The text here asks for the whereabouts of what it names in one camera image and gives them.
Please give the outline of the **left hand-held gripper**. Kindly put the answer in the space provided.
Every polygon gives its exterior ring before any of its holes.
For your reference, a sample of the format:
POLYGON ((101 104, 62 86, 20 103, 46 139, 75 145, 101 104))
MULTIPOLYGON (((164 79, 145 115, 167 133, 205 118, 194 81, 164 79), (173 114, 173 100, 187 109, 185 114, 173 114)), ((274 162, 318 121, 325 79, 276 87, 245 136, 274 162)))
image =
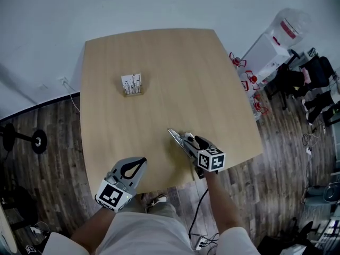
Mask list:
POLYGON ((123 209, 136 195, 147 168, 145 157, 129 157, 119 160, 102 180, 95 201, 113 212, 123 209))

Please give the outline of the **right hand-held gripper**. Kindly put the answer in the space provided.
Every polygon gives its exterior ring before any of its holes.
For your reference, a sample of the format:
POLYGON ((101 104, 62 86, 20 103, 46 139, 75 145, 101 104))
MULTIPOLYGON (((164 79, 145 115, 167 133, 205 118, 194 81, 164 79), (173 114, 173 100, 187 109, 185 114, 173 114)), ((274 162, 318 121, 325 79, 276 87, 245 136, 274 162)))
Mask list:
POLYGON ((168 132, 191 159, 199 179, 204 178, 204 172, 217 174, 225 167, 226 154, 211 141, 198 135, 194 137, 191 132, 179 134, 173 129, 168 132))

